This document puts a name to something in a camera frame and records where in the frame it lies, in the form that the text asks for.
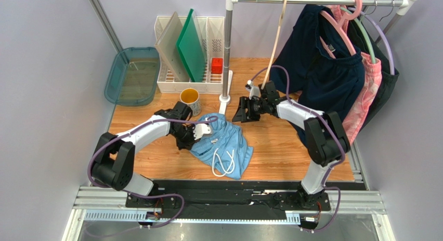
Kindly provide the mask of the light blue shorts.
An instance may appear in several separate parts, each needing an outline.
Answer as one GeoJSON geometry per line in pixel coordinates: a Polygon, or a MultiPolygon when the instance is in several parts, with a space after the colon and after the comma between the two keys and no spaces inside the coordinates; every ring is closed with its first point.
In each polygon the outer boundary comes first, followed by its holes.
{"type": "Polygon", "coordinates": [[[195,143],[190,153],[210,166],[214,176],[239,180],[251,161],[254,148],[248,145],[242,128],[227,121],[223,114],[205,114],[198,121],[214,116],[217,120],[210,123],[212,134],[195,143]]]}

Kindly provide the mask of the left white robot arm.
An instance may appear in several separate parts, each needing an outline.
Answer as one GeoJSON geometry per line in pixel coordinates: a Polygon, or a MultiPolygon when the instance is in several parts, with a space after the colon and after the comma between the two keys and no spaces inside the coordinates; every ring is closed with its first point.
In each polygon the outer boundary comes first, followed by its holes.
{"type": "Polygon", "coordinates": [[[179,150],[190,150],[197,142],[190,106],[177,102],[172,109],[159,110],[144,123],[113,135],[99,137],[87,173],[91,183],[133,195],[148,196],[154,182],[134,171],[135,155],[153,141],[171,135],[179,150]]]}

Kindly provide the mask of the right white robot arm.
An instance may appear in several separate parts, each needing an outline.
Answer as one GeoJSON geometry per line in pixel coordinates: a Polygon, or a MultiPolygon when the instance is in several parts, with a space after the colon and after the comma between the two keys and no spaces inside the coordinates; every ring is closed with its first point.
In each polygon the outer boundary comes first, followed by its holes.
{"type": "Polygon", "coordinates": [[[289,97],[281,97],[273,82],[267,82],[264,89],[260,89],[249,80],[245,88],[250,94],[240,97],[232,121],[256,122],[263,114],[269,114],[300,128],[311,162],[295,193],[295,203],[305,209],[317,205],[326,190],[325,182],[330,172],[345,160],[350,150],[339,115],[313,110],[289,97]]]}

